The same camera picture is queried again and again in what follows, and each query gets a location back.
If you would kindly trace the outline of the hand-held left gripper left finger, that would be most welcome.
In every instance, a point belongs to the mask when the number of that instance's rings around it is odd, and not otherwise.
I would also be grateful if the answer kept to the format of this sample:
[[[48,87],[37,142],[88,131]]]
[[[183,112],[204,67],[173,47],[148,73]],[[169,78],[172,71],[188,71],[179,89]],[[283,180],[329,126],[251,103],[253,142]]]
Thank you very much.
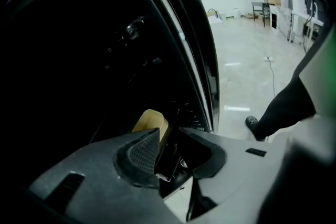
[[[77,224],[180,224],[159,192],[157,128],[86,145],[29,187],[49,212]]]

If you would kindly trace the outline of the person's black shoe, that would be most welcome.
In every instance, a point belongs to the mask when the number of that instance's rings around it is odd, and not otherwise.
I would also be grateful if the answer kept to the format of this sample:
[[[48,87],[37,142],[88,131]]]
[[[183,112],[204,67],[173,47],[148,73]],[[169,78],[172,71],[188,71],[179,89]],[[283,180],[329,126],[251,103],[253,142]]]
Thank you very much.
[[[256,141],[264,142],[266,140],[265,138],[259,138],[258,136],[256,136],[255,127],[258,124],[258,120],[254,116],[246,117],[245,124],[246,124],[247,128],[252,132]]]

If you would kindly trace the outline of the person's black clothing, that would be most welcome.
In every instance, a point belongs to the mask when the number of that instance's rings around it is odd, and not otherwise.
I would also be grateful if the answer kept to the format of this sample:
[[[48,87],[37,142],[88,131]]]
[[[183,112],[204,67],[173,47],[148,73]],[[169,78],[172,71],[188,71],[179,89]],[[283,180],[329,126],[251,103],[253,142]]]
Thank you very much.
[[[308,91],[296,77],[270,102],[260,120],[251,126],[251,131],[256,139],[263,140],[315,113]]]

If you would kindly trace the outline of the white cabinet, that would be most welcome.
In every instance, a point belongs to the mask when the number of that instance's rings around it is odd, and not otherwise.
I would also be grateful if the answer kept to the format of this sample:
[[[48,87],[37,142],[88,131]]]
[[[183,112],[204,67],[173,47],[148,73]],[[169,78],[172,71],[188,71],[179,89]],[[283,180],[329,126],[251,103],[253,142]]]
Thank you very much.
[[[270,5],[270,26],[278,37],[289,40],[291,30],[292,11],[289,8]]]

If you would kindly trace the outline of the yellow plastic tray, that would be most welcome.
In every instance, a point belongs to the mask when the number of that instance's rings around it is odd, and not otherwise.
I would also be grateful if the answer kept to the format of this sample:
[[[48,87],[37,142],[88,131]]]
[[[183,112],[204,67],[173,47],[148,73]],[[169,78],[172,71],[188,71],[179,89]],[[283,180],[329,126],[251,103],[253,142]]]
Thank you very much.
[[[159,136],[159,153],[157,155],[154,174],[161,180],[170,182],[178,166],[180,157],[177,153],[177,144],[174,143],[171,134],[174,131],[174,123],[169,124],[168,120],[161,112],[156,110],[145,110],[132,132],[158,128]]]

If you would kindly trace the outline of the black-framed table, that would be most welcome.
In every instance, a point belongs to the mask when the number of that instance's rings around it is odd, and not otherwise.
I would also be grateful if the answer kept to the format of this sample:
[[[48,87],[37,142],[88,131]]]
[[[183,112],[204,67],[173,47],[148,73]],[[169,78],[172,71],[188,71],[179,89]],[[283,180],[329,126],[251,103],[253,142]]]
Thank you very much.
[[[270,4],[263,2],[252,2],[253,18],[261,16],[264,27],[266,26],[266,19],[270,18]]]

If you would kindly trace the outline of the black cabinet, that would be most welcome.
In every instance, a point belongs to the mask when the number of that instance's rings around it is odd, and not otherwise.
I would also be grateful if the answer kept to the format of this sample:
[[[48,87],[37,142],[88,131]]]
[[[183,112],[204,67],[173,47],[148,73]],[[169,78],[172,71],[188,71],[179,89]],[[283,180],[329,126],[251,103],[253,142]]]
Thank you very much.
[[[215,132],[219,75],[201,0],[8,0],[0,141],[82,147],[157,110]]]

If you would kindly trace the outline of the beige storage box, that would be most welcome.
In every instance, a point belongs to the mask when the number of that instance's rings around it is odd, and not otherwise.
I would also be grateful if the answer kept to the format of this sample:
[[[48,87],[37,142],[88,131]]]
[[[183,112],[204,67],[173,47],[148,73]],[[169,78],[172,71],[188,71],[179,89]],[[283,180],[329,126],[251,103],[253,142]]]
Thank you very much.
[[[207,18],[208,18],[210,24],[222,23],[223,22],[221,17],[220,17],[220,14],[214,8],[210,8],[208,10],[208,12],[206,13],[206,15],[207,15]]]

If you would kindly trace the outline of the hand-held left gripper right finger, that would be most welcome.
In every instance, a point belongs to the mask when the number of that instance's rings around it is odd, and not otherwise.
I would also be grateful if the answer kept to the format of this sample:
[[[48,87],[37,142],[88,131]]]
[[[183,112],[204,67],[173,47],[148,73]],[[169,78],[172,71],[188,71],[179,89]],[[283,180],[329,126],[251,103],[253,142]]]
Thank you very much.
[[[257,224],[287,142],[288,133],[265,143],[180,128],[180,153],[193,176],[187,222]]]

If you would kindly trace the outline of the white table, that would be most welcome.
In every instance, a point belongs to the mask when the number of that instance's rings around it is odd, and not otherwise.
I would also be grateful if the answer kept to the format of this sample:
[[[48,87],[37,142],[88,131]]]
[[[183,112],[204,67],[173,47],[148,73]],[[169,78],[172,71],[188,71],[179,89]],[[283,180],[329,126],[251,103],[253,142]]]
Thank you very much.
[[[289,30],[289,38],[288,41],[290,43],[293,43],[295,38],[299,38],[301,37],[301,35],[296,34],[294,31],[294,24],[295,21],[299,21],[299,20],[304,20],[303,25],[302,25],[302,29],[304,29],[304,25],[308,25],[307,26],[307,35],[308,35],[308,40],[312,41],[312,36],[313,36],[313,32],[314,32],[314,27],[315,25],[319,26],[319,27],[323,27],[323,22],[321,20],[319,20],[317,17],[311,17],[308,14],[304,14],[304,13],[300,13],[300,12],[296,12],[294,10],[291,11],[291,23],[290,23],[290,30]]]

